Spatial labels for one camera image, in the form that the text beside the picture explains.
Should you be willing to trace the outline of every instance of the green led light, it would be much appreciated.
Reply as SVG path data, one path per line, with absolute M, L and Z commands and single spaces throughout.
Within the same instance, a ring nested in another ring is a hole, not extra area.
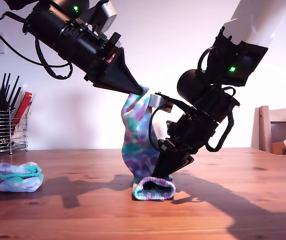
M 235 68 L 234 66 L 231 67 L 231 69 L 229 69 L 229 71 L 232 72 L 232 73 L 233 73 L 235 70 L 236 70 L 236 68 Z
M 78 12 L 78 6 L 74 6 L 73 8 L 74 8 L 75 12 Z

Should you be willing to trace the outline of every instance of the tie-dye sock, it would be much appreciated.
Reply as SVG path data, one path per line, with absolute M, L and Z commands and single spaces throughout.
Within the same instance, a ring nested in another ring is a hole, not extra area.
M 123 109 L 125 138 L 122 156 L 125 164 L 134 174 L 133 195 L 138 200 L 166 200 L 175 194 L 175 185 L 169 175 L 162 178 L 151 177 L 158 160 L 148 138 L 148 125 L 152 108 L 148 106 L 150 93 L 144 88 L 143 95 L 130 94 Z M 152 129 L 152 140 L 157 137 Z
M 32 162 L 19 166 L 0 163 L 0 191 L 2 192 L 34 192 L 42 184 L 42 169 Z

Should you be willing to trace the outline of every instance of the white wall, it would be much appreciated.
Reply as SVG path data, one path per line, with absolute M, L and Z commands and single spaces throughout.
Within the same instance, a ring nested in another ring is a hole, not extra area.
M 210 47 L 221 26 L 232 16 L 238 0 L 113 0 L 118 16 L 111 36 L 119 32 L 125 48 L 126 63 L 136 80 L 154 91 L 179 98 L 177 80 L 188 69 L 196 68 L 202 52 Z M 32 6 L 19 11 L 26 17 Z M 0 0 L 0 13 L 7 10 Z M 10 19 L 0 22 L 11 45 L 25 56 L 37 59 L 34 39 L 24 36 L 21 24 Z M 42 47 L 49 63 L 62 60 L 48 47 Z M 20 83 L 36 94 L 29 118 L 29 149 L 109 149 L 121 148 L 124 126 L 120 117 L 127 95 L 94 88 L 75 68 L 69 80 L 52 79 L 42 67 L 32 65 L 6 49 L 0 55 L 0 80 L 3 73 L 20 75 Z M 286 107 L 286 15 L 275 32 L 275 40 L 246 87 L 238 88 L 236 99 L 241 107 L 234 110 L 235 126 L 225 147 L 258 146 L 255 108 Z M 160 113 L 155 125 L 166 128 L 166 120 L 177 120 L 182 114 Z M 218 129 L 212 145 L 225 130 Z

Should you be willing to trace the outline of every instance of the black cable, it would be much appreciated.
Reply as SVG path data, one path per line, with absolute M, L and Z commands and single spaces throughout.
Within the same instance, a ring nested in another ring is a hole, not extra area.
M 207 49 L 203 52 L 203 54 L 201 55 L 201 57 L 200 57 L 199 60 L 198 60 L 197 71 L 200 71 L 200 72 L 202 71 L 202 62 L 203 62 L 205 56 L 206 56 L 211 50 L 213 50 L 213 49 L 215 49 L 215 48 L 216 48 L 216 46 L 211 46 L 211 47 L 207 48 Z
M 212 148 L 209 145 L 209 143 L 205 144 L 206 149 L 208 151 L 210 151 L 210 152 L 218 152 L 222 148 L 223 143 L 226 140 L 227 135 L 230 133 L 230 131 L 232 130 L 232 128 L 234 126 L 233 108 L 234 108 L 233 104 L 230 104 L 228 106 L 228 109 L 227 109 L 228 125 L 227 125 L 227 128 L 224 131 L 221 139 L 219 139 L 217 146 L 215 148 Z
M 68 65 L 69 65 L 69 73 L 67 76 L 62 76 L 62 75 L 56 75 L 55 72 L 51 69 L 51 67 L 48 65 L 47 61 L 45 60 L 43 53 L 41 51 L 41 48 L 39 46 L 39 40 L 37 37 L 35 37 L 35 49 L 36 49 L 36 53 L 38 56 L 38 59 L 40 60 L 40 62 L 43 64 L 45 70 L 47 71 L 47 73 L 58 80 L 65 80 L 68 79 L 72 73 L 73 73 L 73 65 L 70 61 L 68 61 Z
M 164 104 L 164 105 L 161 105 L 158 108 L 156 108 L 155 111 L 151 115 L 151 119 L 149 120 L 149 125 L 148 125 L 148 139 L 149 139 L 149 142 L 151 143 L 152 147 L 155 150 L 157 150 L 157 151 L 159 151 L 159 148 L 155 145 L 155 143 L 152 140 L 152 122 L 153 122 L 153 117 L 156 114 L 156 112 L 158 110 L 160 110 L 160 109 L 165 109 L 165 108 L 172 108 L 172 106 L 170 106 L 169 104 Z
M 26 61 L 28 61 L 28 62 L 30 62 L 30 63 L 33 63 L 33 64 L 36 64 L 36 65 L 38 65 L 38 66 L 43 66 L 43 64 L 41 64 L 41 63 L 39 63 L 39 62 L 36 62 L 36 61 L 33 61 L 33 60 L 31 60 L 31 59 L 29 59 L 29 58 L 27 58 L 27 57 L 25 57 L 25 56 L 23 56 L 22 54 L 20 54 L 17 50 L 15 50 L 3 37 L 2 37 L 2 35 L 0 34 L 0 39 L 2 40 L 2 42 L 9 48 L 9 49 L 11 49 L 15 54 L 17 54 L 18 56 L 20 56 L 22 59 L 24 59 L 24 60 L 26 60 Z M 63 65 L 50 65 L 50 67 L 52 68 L 62 68 L 62 67 L 66 67 L 66 66 L 68 66 L 69 65 L 69 63 L 66 63 L 66 64 L 63 64 Z
M 236 94 L 236 89 L 234 89 L 232 86 L 227 86 L 227 87 L 223 87 L 222 88 L 223 91 L 226 91 L 226 90 L 229 90 L 229 89 L 233 90 L 233 95 L 232 96 L 234 96 Z

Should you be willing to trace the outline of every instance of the wooden table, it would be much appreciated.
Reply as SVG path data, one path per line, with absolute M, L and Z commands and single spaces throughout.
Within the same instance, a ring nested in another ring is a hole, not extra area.
M 286 240 L 286 158 L 250 148 L 201 149 L 173 174 L 176 195 L 137 201 L 120 150 L 15 152 L 36 162 L 34 193 L 0 192 L 0 239 Z

